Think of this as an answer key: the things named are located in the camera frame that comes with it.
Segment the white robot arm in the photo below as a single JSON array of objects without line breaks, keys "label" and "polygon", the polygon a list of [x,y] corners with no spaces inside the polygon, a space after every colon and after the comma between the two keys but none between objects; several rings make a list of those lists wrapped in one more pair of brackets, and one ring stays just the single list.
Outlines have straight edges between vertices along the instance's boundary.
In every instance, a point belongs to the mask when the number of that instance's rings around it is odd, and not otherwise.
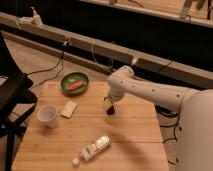
[{"label": "white robot arm", "polygon": [[139,81],[130,66],[108,78],[107,97],[121,100],[126,93],[141,97],[179,114],[175,171],[213,171],[213,89]]}]

